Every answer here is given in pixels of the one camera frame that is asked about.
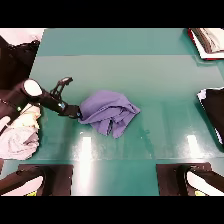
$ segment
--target red object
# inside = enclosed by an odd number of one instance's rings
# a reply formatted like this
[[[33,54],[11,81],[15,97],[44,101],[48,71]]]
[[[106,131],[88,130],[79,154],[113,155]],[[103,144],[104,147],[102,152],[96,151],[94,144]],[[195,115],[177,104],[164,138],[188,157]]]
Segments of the red object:
[[[191,29],[188,28],[187,33],[188,33],[188,36],[190,37],[191,41],[193,42],[193,44],[196,46],[196,43],[194,41],[194,36],[192,34]],[[202,58],[202,59],[206,60],[206,61],[222,60],[222,58]]]

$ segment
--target blue cloth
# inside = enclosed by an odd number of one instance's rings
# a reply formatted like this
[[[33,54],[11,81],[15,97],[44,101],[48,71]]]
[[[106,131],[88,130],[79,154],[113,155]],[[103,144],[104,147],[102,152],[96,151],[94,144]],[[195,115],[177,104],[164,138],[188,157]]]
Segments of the blue cloth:
[[[101,90],[87,98],[81,105],[80,124],[91,124],[99,133],[119,138],[140,109],[121,93]]]

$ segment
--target green table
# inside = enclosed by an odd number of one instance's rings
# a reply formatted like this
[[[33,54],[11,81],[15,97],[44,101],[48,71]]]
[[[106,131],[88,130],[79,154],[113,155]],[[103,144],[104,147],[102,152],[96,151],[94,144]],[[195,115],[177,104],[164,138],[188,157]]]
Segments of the green table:
[[[31,78],[50,90],[66,76],[70,104],[107,89],[141,109],[119,139],[44,109],[41,145],[22,163],[74,164],[72,195],[159,195],[156,163],[208,161],[224,175],[224,151],[196,97],[224,86],[224,63],[202,61],[185,29],[48,29]],[[6,161],[1,178],[19,163]]]

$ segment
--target robotic arm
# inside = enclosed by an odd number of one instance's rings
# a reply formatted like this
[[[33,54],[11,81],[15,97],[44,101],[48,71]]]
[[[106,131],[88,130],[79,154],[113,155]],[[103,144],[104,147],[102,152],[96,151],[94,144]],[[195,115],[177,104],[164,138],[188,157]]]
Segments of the robotic arm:
[[[4,125],[2,131],[0,127],[0,134],[5,130],[5,125],[10,125],[20,116],[20,112],[28,103],[40,103],[57,112],[59,116],[69,116],[72,119],[81,118],[79,106],[69,105],[61,98],[65,85],[69,85],[72,81],[71,77],[63,78],[50,93],[33,79],[19,83],[13,90],[0,91],[0,126]]]

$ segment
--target teal tabletop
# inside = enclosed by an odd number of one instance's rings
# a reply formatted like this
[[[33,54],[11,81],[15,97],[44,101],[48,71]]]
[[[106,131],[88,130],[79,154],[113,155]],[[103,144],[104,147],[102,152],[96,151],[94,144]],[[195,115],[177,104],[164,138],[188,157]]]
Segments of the teal tabletop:
[[[224,150],[196,94],[224,86],[224,62],[200,59],[186,29],[47,29],[31,78],[46,90],[72,77],[62,97],[80,105],[97,90],[123,93],[141,109],[113,139],[43,109],[40,146],[21,163],[73,164],[72,195],[159,195],[157,163],[210,162]]]

